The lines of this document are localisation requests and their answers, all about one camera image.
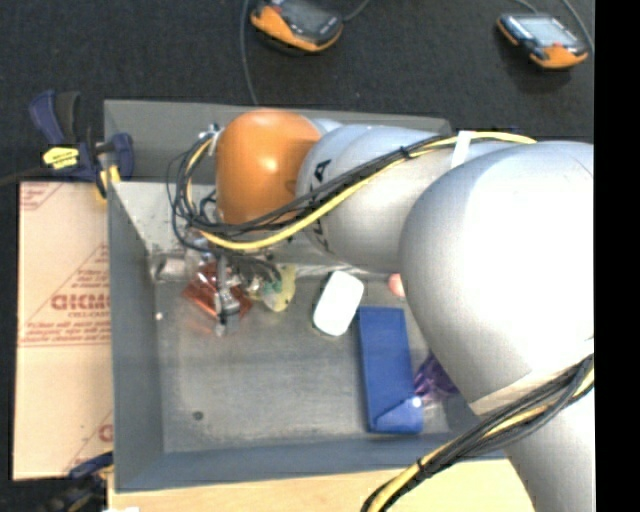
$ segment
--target black cable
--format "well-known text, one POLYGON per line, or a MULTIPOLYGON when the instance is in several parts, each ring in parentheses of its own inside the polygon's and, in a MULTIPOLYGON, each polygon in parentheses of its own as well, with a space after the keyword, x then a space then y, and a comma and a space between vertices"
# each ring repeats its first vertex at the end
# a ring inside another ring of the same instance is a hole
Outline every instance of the black cable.
MULTIPOLYGON (((214 136, 213 133, 207 133, 200 139, 198 139, 187 151, 174 157, 167 165, 165 172, 165 185, 167 191, 167 197, 171 206, 171 228, 174 232, 176 239, 183 247, 196 250, 201 253, 210 253, 211 255, 219 258, 220 256, 226 256, 231 265, 243 264, 245 267, 251 268, 254 273, 257 273, 265 277, 269 281, 281 280, 280 271, 277 266, 269 261, 264 261, 256 256, 245 255, 236 251, 230 251, 220 247, 215 247, 208 241, 203 245, 198 245, 188 240, 181 232, 178 226, 178 218, 182 218, 186 221, 186 229, 190 229, 193 226, 192 217, 198 215, 199 212, 193 210, 192 205, 185 196, 186 185, 193 177, 198 162, 193 162, 193 165, 189 167, 189 162, 192 161, 194 156, 207 144, 214 136), (171 194, 170 182, 171 182, 171 169, 175 162, 180 160, 180 166, 175 178, 175 194, 171 194)), ((215 194, 215 190, 209 195, 205 196, 202 201, 209 200, 215 194)))
POLYGON ((342 21, 344 23, 349 23, 353 18, 355 18, 356 16, 358 16, 358 14, 360 14, 364 8, 369 4, 371 0, 364 0, 364 2, 362 2, 355 10, 353 10, 351 13, 347 14, 346 16, 342 17, 342 21))
POLYGON ((249 95, 251 101, 255 106, 258 106, 258 97, 253 88, 253 82, 251 80, 251 72, 249 71, 249 62, 247 60, 247 48, 246 48, 246 35, 245 27, 247 26, 247 15, 249 14, 249 0, 245 0, 242 6, 242 16, 240 17, 240 55, 242 59, 242 69, 244 71, 244 78, 247 83, 247 89, 249 89, 249 95))
MULTIPOLYGON (((593 384, 588 386, 587 389, 582 391, 579 395, 574 397, 576 391, 580 388, 585 376, 593 368, 594 356, 591 355, 578 365, 573 372, 567 375, 562 375, 552 380, 551 382, 541 386, 533 392, 527 394, 520 400, 514 402, 511 405, 504 407, 497 413, 494 413, 491 417, 482 421, 475 428, 468 431, 465 435, 457 438, 451 445, 447 446, 441 453, 438 453, 433 459, 429 460, 426 464, 421 466, 420 471, 402 487, 400 487, 384 504, 382 510, 386 510, 404 494, 408 493, 411 489, 422 483, 424 480, 431 478, 435 474, 447 469, 456 462, 465 459, 476 457, 484 453, 488 453, 497 449, 501 449, 513 442, 516 442, 524 437, 531 435, 533 432, 539 430, 546 425, 551 419, 553 419, 562 409, 568 405, 576 402, 593 389, 593 384), (523 423, 518 423, 505 429, 502 432, 498 432, 485 438, 487 433, 491 432, 496 426, 506 421, 509 417, 521 414, 526 410, 532 410, 538 407, 541 403, 553 396, 561 393, 559 398, 553 401, 552 405, 545 409, 531 420, 523 423)), ((385 488, 387 483, 376 489, 372 495, 365 501, 362 510, 365 511, 370 506, 375 497, 385 488)))
POLYGON ((430 143, 437 142, 438 140, 443 140, 448 137, 449 136, 440 135, 428 137, 426 139, 418 141, 415 144, 412 144, 411 146, 390 151, 380 157, 365 162, 351 169, 350 171, 341 174, 340 176, 337 176, 336 178, 315 188, 313 191, 301 195, 293 201, 287 203, 286 205, 251 221, 242 224, 227 225, 217 222, 210 222, 209 219, 205 218, 204 216, 196 215, 193 219, 191 219, 193 222, 193 226, 212 234, 225 234, 225 236, 227 237, 233 236, 230 234, 230 232, 246 234, 252 231, 281 229, 283 227, 286 227, 287 225, 292 224, 293 222, 296 222, 310 211, 313 211, 316 208, 322 206, 333 197, 333 194, 339 193, 344 187, 350 186, 358 181, 366 179, 386 165, 397 161, 399 158, 406 158, 405 154, 407 151, 414 151, 430 143), (286 222, 279 223, 276 226, 272 224, 274 222, 274 219, 278 219, 283 215, 289 215, 292 213, 295 213, 295 216, 287 220, 286 222))

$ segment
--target black carpet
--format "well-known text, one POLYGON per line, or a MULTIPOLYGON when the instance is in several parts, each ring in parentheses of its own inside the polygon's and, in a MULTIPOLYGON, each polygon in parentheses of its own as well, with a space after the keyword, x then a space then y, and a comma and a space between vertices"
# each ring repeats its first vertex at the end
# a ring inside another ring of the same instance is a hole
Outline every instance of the black carpet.
MULTIPOLYGON (((361 0, 324 0, 344 13, 361 0)), ((531 0, 574 33, 561 0, 531 0)), ((595 0, 573 8, 594 38, 595 0)), ((442 117, 454 130, 507 129, 594 141, 595 56, 542 72, 495 28, 515 0, 372 0, 322 55, 291 57, 246 26, 262 105, 442 117)), ((103 130, 105 99, 252 104, 240 51, 240 0, 29 0, 0 7, 0 177, 39 165, 44 140, 28 115, 46 89, 82 94, 82 126, 103 130)), ((63 482, 10 482, 16 333, 16 186, 0 189, 0 511, 28 511, 63 482)))

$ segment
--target white object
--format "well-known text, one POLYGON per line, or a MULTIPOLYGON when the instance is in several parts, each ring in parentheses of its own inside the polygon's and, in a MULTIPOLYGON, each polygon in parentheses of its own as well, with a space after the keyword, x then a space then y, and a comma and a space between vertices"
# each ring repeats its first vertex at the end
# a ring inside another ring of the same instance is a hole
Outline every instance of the white object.
POLYGON ((336 270, 329 277, 314 310, 314 325, 331 336, 344 334, 356 314, 363 293, 364 284, 360 279, 336 270))

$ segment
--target handheld device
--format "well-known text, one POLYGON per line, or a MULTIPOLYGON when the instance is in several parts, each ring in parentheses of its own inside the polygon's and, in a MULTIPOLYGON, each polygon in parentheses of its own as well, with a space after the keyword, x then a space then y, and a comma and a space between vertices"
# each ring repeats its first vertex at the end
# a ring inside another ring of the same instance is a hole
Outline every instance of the handheld device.
POLYGON ((307 0, 258 0, 249 17, 265 40, 290 54, 318 53, 340 37, 340 13, 307 0))
POLYGON ((503 14, 497 25, 543 69, 569 69, 588 56, 587 46, 549 14, 503 14))

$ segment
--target blue block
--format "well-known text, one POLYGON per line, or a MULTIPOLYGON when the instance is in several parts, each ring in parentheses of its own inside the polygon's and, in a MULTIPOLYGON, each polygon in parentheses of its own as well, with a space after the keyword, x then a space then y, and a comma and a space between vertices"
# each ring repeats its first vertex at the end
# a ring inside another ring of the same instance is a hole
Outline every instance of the blue block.
POLYGON ((356 313, 370 432, 418 434, 422 401, 415 394, 404 310, 361 306, 356 313))

